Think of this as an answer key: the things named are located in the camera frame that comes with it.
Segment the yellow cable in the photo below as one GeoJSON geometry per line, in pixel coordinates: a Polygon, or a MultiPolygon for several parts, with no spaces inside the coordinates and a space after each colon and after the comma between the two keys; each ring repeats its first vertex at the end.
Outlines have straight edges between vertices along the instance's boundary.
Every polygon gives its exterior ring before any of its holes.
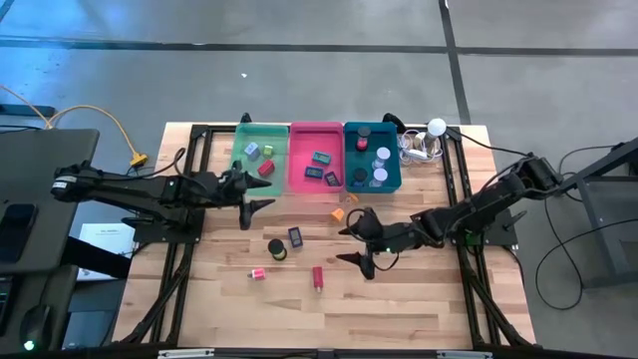
{"type": "Polygon", "coordinates": [[[22,96],[20,96],[20,95],[18,95],[18,94],[16,94],[16,93],[14,93],[13,91],[9,90],[9,89],[8,89],[7,87],[5,87],[4,85],[0,85],[0,89],[2,89],[2,90],[4,90],[4,91],[8,92],[9,94],[11,94],[11,95],[15,96],[16,98],[18,98],[18,100],[22,101],[25,105],[27,105],[28,107],[30,107],[30,108],[31,108],[31,110],[33,110],[33,112],[34,112],[34,113],[38,114],[38,116],[40,117],[40,119],[42,119],[42,121],[44,121],[44,123],[45,123],[45,126],[44,126],[44,128],[45,128],[45,129],[47,129],[47,130],[48,130],[48,129],[53,129],[53,125],[51,125],[51,122],[49,122],[49,120],[47,120],[47,118],[46,118],[46,117],[44,117],[44,116],[42,115],[42,113],[41,113],[40,111],[38,111],[38,109],[36,109],[36,107],[35,107],[35,106],[31,105],[31,103],[30,103],[30,102],[28,102],[25,98],[23,98],[22,96]]]}
{"type": "Polygon", "coordinates": [[[0,85],[0,89],[8,92],[9,94],[15,96],[16,98],[18,98],[20,101],[22,101],[23,103],[25,103],[27,106],[29,106],[31,108],[31,110],[33,110],[33,112],[35,112],[36,114],[38,114],[38,116],[40,117],[40,119],[42,119],[45,122],[45,129],[46,130],[50,130],[55,128],[55,124],[54,122],[56,120],[59,120],[63,115],[65,115],[66,113],[69,113],[73,110],[78,110],[78,109],[89,109],[89,110],[94,110],[97,111],[101,114],[103,114],[104,116],[108,117],[109,119],[113,120],[114,123],[116,123],[116,125],[118,126],[118,128],[120,129],[120,132],[122,132],[122,135],[124,135],[124,139],[127,140],[127,144],[129,145],[129,148],[131,149],[131,152],[133,153],[133,159],[131,160],[131,166],[132,167],[138,167],[138,166],[143,166],[144,163],[149,159],[149,157],[147,155],[144,154],[140,154],[136,151],[136,149],[133,147],[133,144],[131,143],[131,140],[129,139],[129,135],[127,134],[127,132],[124,130],[124,127],[122,127],[122,124],[120,123],[120,121],[118,121],[118,119],[115,118],[115,116],[111,115],[109,112],[107,112],[106,110],[103,110],[99,107],[96,106],[91,106],[91,105],[78,105],[78,106],[74,106],[71,108],[68,108],[66,110],[63,110],[57,114],[55,114],[51,119],[47,120],[46,117],[44,117],[42,115],[42,113],[40,113],[40,111],[38,111],[38,109],[35,108],[35,106],[31,105],[30,102],[28,102],[25,98],[23,98],[22,96],[16,94],[15,92],[9,90],[7,87],[5,87],[4,85],[0,85]]]}
{"type": "Polygon", "coordinates": [[[96,107],[96,106],[78,105],[78,106],[70,107],[70,108],[68,108],[66,110],[62,110],[61,112],[55,114],[51,119],[49,119],[49,122],[50,122],[51,126],[55,127],[55,121],[59,120],[60,118],[62,118],[62,116],[65,115],[66,113],[69,113],[71,111],[78,110],[78,109],[94,110],[94,111],[97,111],[97,112],[103,114],[104,116],[108,117],[109,119],[113,120],[113,122],[116,123],[118,128],[120,128],[120,131],[122,132],[122,135],[124,135],[125,140],[127,140],[127,144],[129,145],[129,148],[131,149],[131,152],[133,153],[133,157],[135,158],[135,157],[138,157],[140,155],[136,151],[136,149],[133,147],[133,144],[131,143],[131,140],[129,139],[129,135],[127,135],[127,132],[122,127],[122,124],[120,124],[120,121],[118,121],[118,119],[116,119],[115,116],[109,114],[106,110],[103,110],[103,109],[101,109],[99,107],[96,107]]]}

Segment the white bottle cap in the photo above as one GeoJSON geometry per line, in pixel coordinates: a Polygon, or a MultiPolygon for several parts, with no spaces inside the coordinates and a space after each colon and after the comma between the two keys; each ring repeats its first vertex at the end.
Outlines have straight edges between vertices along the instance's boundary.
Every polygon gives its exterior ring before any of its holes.
{"type": "Polygon", "coordinates": [[[376,169],[374,176],[375,180],[384,181],[388,179],[388,172],[384,169],[376,169]]]}
{"type": "Polygon", "coordinates": [[[446,132],[448,125],[443,119],[432,119],[428,122],[428,134],[438,137],[446,132]]]}
{"type": "Polygon", "coordinates": [[[379,160],[385,161],[390,158],[390,150],[387,148],[379,148],[377,150],[377,158],[379,160]]]}

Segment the orange block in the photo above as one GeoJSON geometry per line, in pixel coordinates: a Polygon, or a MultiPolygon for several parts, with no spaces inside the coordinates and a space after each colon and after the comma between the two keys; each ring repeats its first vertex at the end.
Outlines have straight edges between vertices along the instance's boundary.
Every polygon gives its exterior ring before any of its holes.
{"type": "Polygon", "coordinates": [[[330,215],[336,220],[336,221],[341,221],[341,219],[343,219],[343,209],[341,208],[337,208],[335,210],[332,211],[332,213],[330,213],[330,215]]]}
{"type": "Polygon", "coordinates": [[[348,193],[348,196],[346,197],[346,202],[348,203],[358,203],[359,202],[359,198],[351,193],[348,193]]]}

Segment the wooden tabletop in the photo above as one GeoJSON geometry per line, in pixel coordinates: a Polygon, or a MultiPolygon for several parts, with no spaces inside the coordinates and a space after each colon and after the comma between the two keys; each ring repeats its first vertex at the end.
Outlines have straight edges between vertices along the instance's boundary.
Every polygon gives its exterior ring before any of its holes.
{"type": "MultiPolygon", "coordinates": [[[[157,167],[168,165],[187,145],[192,123],[166,124],[157,167]]],[[[465,134],[488,143],[483,126],[464,126],[465,134]]],[[[215,135],[208,170],[229,166],[233,134],[215,135]]],[[[464,140],[473,190],[494,175],[490,150],[464,140]]],[[[195,163],[199,163],[201,149],[195,163]]],[[[457,159],[452,158],[458,179],[457,159]]],[[[443,164],[402,167],[403,185],[394,194],[361,194],[357,206],[372,206],[384,223],[407,221],[410,214],[448,206],[443,164]]],[[[210,209],[200,244],[195,248],[181,323],[180,346],[206,347],[331,347],[446,349],[470,348],[461,275],[456,250],[421,248],[403,252],[394,269],[377,271],[366,281],[353,264],[336,254],[361,250],[361,242],[337,232],[345,226],[331,219],[341,207],[354,205],[343,193],[284,193],[259,211],[250,230],[239,230],[236,208],[210,209]],[[303,248],[290,250],[289,227],[298,226],[303,248]],[[288,258],[277,262],[267,251],[272,238],[281,238],[288,258]],[[325,286],[317,293],[311,268],[321,265],[325,286]],[[266,268],[266,279],[246,277],[255,267],[266,268]]],[[[152,244],[133,259],[114,340],[129,334],[149,310],[160,288],[166,245],[152,244]]],[[[181,252],[177,254],[178,263],[181,252]]],[[[380,266],[394,255],[381,254],[380,266]]],[[[492,296],[502,312],[527,340],[533,331],[518,268],[499,247],[485,249],[492,296]]],[[[478,306],[483,338],[488,340],[482,306],[478,306]]],[[[164,319],[166,335],[172,301],[164,319]]]]}

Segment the green light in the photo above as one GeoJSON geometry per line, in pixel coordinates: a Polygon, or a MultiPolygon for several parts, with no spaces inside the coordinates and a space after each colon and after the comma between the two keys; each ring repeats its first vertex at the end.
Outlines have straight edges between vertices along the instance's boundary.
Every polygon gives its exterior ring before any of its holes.
{"type": "Polygon", "coordinates": [[[29,340],[28,342],[24,343],[24,348],[27,350],[33,350],[33,348],[35,348],[36,345],[33,343],[33,340],[29,340]]]}

